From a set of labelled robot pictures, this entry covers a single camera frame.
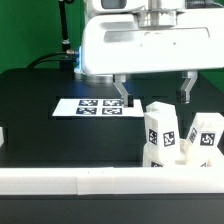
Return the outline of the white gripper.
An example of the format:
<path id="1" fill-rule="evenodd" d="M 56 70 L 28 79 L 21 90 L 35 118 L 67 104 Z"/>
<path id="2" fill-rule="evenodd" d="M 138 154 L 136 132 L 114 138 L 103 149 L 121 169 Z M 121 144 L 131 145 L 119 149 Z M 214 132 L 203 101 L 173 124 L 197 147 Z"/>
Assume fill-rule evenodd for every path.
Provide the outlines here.
<path id="1" fill-rule="evenodd" d="M 174 27 L 140 28 L 133 14 L 95 16 L 83 32 L 80 63 L 88 75 L 193 70 L 182 72 L 176 92 L 177 101 L 188 104 L 196 70 L 223 68 L 223 55 L 224 8 L 188 9 Z M 125 82 L 125 75 L 113 76 L 122 105 L 133 107 Z"/>

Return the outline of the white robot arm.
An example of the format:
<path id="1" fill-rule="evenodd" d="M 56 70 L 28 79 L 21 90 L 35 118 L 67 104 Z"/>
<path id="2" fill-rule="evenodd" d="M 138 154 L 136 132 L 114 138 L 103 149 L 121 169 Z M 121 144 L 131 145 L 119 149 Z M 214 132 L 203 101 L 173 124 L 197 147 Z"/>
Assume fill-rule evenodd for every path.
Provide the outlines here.
<path id="1" fill-rule="evenodd" d="M 224 6 L 214 0 L 83 0 L 78 71 L 110 76 L 126 107 L 128 74 L 181 71 L 181 101 L 203 69 L 224 68 Z"/>

